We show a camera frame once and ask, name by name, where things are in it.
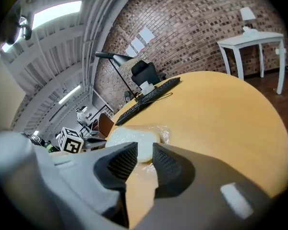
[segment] ceiling light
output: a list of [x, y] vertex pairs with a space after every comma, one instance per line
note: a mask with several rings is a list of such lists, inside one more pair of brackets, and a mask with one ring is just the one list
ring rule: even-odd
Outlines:
[[67, 100], [73, 93], [75, 93], [80, 88], [81, 88], [81, 85], [78, 85], [76, 88], [74, 88], [72, 91], [70, 91], [67, 95], [65, 95], [63, 97], [62, 100], [59, 101], [59, 104], [62, 104], [65, 100]]
[[[46, 22], [49, 22], [61, 16], [79, 12], [81, 4], [82, 1], [67, 2], [36, 13], [33, 19], [32, 30], [34, 30], [35, 28], [39, 27], [40, 25]], [[18, 37], [15, 42], [17, 42], [21, 38], [21, 36], [22, 36], [22, 30], [19, 31]], [[12, 45], [3, 44], [1, 49], [4, 52], [7, 52], [10, 49], [10, 47], [12, 47]]]

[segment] dark floor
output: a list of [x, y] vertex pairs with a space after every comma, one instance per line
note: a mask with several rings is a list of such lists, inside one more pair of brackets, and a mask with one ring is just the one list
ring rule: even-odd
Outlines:
[[281, 116], [288, 132], [288, 73], [285, 76], [281, 95], [276, 93], [278, 73], [266, 74], [263, 79], [256, 77], [247, 79], [246, 81], [258, 89], [272, 103]]

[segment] red brick wall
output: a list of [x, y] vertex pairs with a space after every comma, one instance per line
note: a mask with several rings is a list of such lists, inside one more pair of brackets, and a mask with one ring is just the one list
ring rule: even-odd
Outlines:
[[[200, 70], [225, 72], [216, 42], [242, 33], [245, 25], [240, 15], [242, 7], [250, 7], [255, 14], [252, 25], [257, 30], [286, 34], [280, 17], [266, 0], [129, 0], [118, 15], [103, 51], [126, 55], [125, 49], [137, 36], [145, 45], [137, 57], [153, 62], [157, 71], [167, 77]], [[155, 35], [149, 44], [138, 35], [144, 26]], [[279, 65], [276, 47], [277, 44], [263, 46], [266, 69]], [[288, 64], [287, 35], [285, 47]], [[230, 50], [228, 57], [231, 72], [237, 75]], [[245, 75], [259, 72], [257, 46], [241, 49], [241, 57]], [[133, 90], [139, 90], [131, 80], [130, 69], [120, 72]], [[99, 61], [95, 89], [114, 108], [124, 105], [127, 88], [107, 60]]]

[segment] computer keyboard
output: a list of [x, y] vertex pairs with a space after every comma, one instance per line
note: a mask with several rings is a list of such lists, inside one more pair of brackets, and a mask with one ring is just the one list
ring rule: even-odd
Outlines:
[[149, 94], [144, 96], [136, 105], [132, 106], [126, 112], [124, 112], [119, 117], [115, 125], [119, 126], [126, 123], [129, 119], [131, 119], [132, 117], [137, 115], [140, 111], [142, 111], [144, 108], [149, 106], [153, 101], [156, 101], [170, 89], [175, 87], [179, 82], [180, 78], [173, 78], [166, 81], [164, 84], [154, 89], [153, 91], [151, 91]]

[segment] white table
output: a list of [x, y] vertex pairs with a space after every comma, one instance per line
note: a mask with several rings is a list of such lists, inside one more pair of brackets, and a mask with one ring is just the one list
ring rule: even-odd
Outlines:
[[221, 41], [218, 41], [222, 57], [225, 63], [226, 72], [230, 75], [229, 63], [226, 56], [224, 48], [231, 48], [234, 51], [235, 60], [237, 64], [238, 77], [244, 79], [242, 60], [240, 55], [240, 48], [258, 45], [259, 46], [259, 60], [260, 60], [260, 77], [264, 77], [264, 57], [263, 57], [263, 47], [262, 44], [279, 42], [279, 78], [277, 85], [277, 93], [281, 94], [284, 84], [285, 75], [285, 50], [284, 50], [284, 36], [281, 33], [271, 33], [271, 32], [257, 32], [252, 36], [234, 36]]

